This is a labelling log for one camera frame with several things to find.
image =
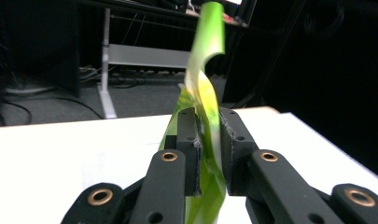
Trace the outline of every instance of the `table surface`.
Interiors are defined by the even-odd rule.
[[[352,183],[378,194],[378,176],[290,113],[236,110],[261,149],[284,155],[309,185]],[[126,188],[145,176],[170,115],[0,128],[0,223],[60,223],[87,187]],[[227,197],[218,223],[250,223]]]

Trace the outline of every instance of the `cable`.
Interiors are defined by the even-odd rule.
[[[20,99],[16,100],[16,102],[21,102],[21,101],[39,101],[39,100],[65,100],[65,101],[70,101],[77,103],[79,105],[83,105],[84,107],[88,108],[92,113],[94,113],[99,119],[103,119],[98,112],[96,112],[93,108],[91,108],[89,105],[86,105],[84,103],[81,103],[79,100],[71,99],[71,98],[64,98],[64,97],[45,97],[45,98],[33,98],[33,99]]]
[[[333,23],[329,26],[324,28],[323,30],[319,29],[316,26],[316,19],[311,18],[310,14],[306,15],[303,27],[304,27],[304,32],[319,40],[326,40],[334,36],[338,29],[343,25],[344,17],[345,17],[345,9],[341,5],[337,5],[337,16],[336,19],[333,21]]]
[[[138,14],[136,13],[135,16],[133,17],[133,19],[131,20],[130,26],[128,27],[128,30],[127,30],[127,32],[125,33],[124,38],[121,40],[121,44],[124,44],[125,39],[127,38],[127,35],[128,35],[128,33],[130,32],[131,27],[133,26],[133,22],[135,21],[137,15],[138,15]]]
[[[54,87],[35,88],[35,89],[30,89],[30,90],[14,90],[14,89],[9,89],[9,88],[5,89],[6,93],[13,94],[13,95],[31,95],[31,94],[39,94],[42,92],[53,91],[53,90],[55,90]]]
[[[27,108],[25,108],[25,107],[22,106],[22,105],[16,105],[16,104],[11,103],[11,102],[6,101],[6,100],[3,101],[3,104],[6,104],[6,105],[14,105],[14,106],[16,106],[16,107],[18,107],[18,108],[24,110],[24,111],[28,114],[28,117],[27,117],[27,119],[26,119],[26,122],[23,123],[23,125],[31,124],[31,122],[32,122],[32,113],[31,113],[31,111],[29,111]]]
[[[140,28],[139,28],[139,31],[138,31],[138,35],[136,36],[135,42],[133,43],[134,46],[136,46],[136,42],[138,41],[140,33],[142,32],[142,27],[143,27],[143,23],[145,21],[145,17],[146,17],[146,15],[143,16],[142,23],[140,24]]]
[[[112,71],[113,69],[115,69],[117,67],[117,65],[114,65],[113,67],[109,68],[108,72]],[[102,69],[101,68],[98,68],[96,69],[95,71],[91,72],[90,74],[88,75],[85,75],[83,77],[80,77],[80,82],[81,83],[84,83],[84,82],[88,82],[88,81],[91,81],[91,80],[94,80],[98,77],[101,77],[102,74],[99,74],[98,72]]]
[[[5,117],[3,117],[2,113],[0,113],[0,123],[2,126],[7,126]]]
[[[5,45],[3,45],[2,43],[0,43],[0,47],[1,47],[2,49],[4,49],[5,51],[9,51],[9,50],[8,50],[8,47],[6,47]]]
[[[17,76],[16,73],[14,71],[12,71],[11,69],[9,69],[8,67],[7,67],[7,69],[8,69],[8,71],[11,74],[11,77],[12,77],[12,83],[13,83],[12,86],[15,89],[25,90],[26,84],[27,84],[25,74],[22,74],[22,73],[19,72],[20,77],[21,77],[21,81],[18,81],[19,76]]]
[[[57,99],[57,100],[65,100],[65,101],[70,101],[70,102],[74,102],[74,103],[77,103],[79,105],[83,105],[84,107],[88,108],[90,111],[92,111],[92,113],[94,113],[99,119],[103,119],[104,117],[102,117],[100,114],[98,114],[98,112],[96,112],[94,109],[92,109],[92,107],[90,107],[89,105],[86,105],[84,103],[81,103],[80,101],[78,100],[74,100],[74,99],[69,99],[69,98],[63,98],[63,97],[55,97],[54,99]]]
[[[138,75],[122,74],[123,80],[121,80],[120,77],[117,74],[112,74],[112,77],[120,82],[119,85],[113,85],[112,86],[115,89],[129,89],[129,88],[133,88],[135,86],[144,85],[147,82],[145,77],[141,77],[141,76],[138,76]],[[134,81],[134,84],[123,85],[126,81],[126,77],[131,78]]]
[[[121,16],[113,16],[112,18],[113,19],[121,19],[121,20],[129,20],[129,21],[132,20],[131,18],[126,18],[126,17],[121,17]],[[180,26],[168,25],[168,24],[154,22],[154,21],[143,21],[143,20],[141,20],[140,22],[147,23],[147,24],[153,24],[153,25],[159,25],[159,26],[163,26],[163,27],[175,28],[175,29],[179,29],[179,30],[186,30],[186,31],[191,31],[191,32],[196,31],[195,28],[184,28],[184,27],[180,27]]]

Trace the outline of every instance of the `black cable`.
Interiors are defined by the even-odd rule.
[[[84,107],[88,108],[90,111],[92,111],[92,113],[94,113],[99,119],[103,119],[104,117],[102,117],[100,114],[98,114],[98,112],[96,112],[94,109],[92,109],[92,107],[90,107],[89,105],[86,105],[84,103],[81,103],[80,101],[78,100],[74,100],[74,99],[69,99],[69,98],[63,98],[63,97],[55,97],[55,98],[49,98],[49,100],[53,100],[53,99],[56,99],[56,100],[65,100],[65,101],[70,101],[70,102],[74,102],[74,103],[77,103],[79,105],[83,105]]]
[[[0,123],[2,126],[7,126],[5,117],[3,117],[2,113],[0,113]]]
[[[343,25],[345,17],[344,7],[338,4],[336,8],[336,19],[330,26],[323,29],[316,26],[316,18],[311,18],[311,15],[307,14],[303,23],[304,32],[317,40],[326,40],[334,36]]]
[[[84,104],[84,103],[81,103],[80,101],[78,100],[75,100],[75,99],[70,99],[70,98],[64,98],[64,97],[47,97],[47,98],[34,98],[34,99],[22,99],[22,100],[18,100],[18,101],[36,101],[36,100],[65,100],[65,101],[70,101],[70,102],[74,102],[74,103],[77,103],[79,105],[83,105],[84,107],[88,108],[90,111],[92,111],[92,113],[94,113],[99,119],[103,119],[104,117],[102,117],[98,112],[96,112],[93,108],[91,108],[90,106]],[[23,107],[22,105],[16,105],[14,103],[11,103],[9,101],[4,101],[5,104],[8,104],[8,105],[14,105],[16,107],[19,107],[23,110],[25,110],[25,112],[27,112],[27,114],[29,115],[28,116],[28,120],[24,123],[25,125],[27,124],[31,124],[32,122],[32,113],[31,111],[29,111],[27,108]]]
[[[32,122],[32,113],[31,113],[31,111],[29,111],[29,109],[25,108],[25,107],[22,106],[22,105],[17,105],[17,104],[11,103],[11,102],[6,101],[6,100],[3,101],[3,104],[6,104],[6,105],[14,105],[14,106],[16,106],[16,107],[18,107],[18,108],[24,110],[24,111],[28,114],[28,118],[26,119],[26,122],[23,123],[23,125],[31,124],[31,122]]]
[[[120,79],[119,75],[112,74],[112,77],[120,82],[120,84],[112,86],[115,89],[129,89],[135,86],[144,85],[147,82],[145,77],[138,75],[122,74],[123,79]],[[134,84],[124,85],[124,83],[126,82],[126,77],[132,79],[134,81]]]

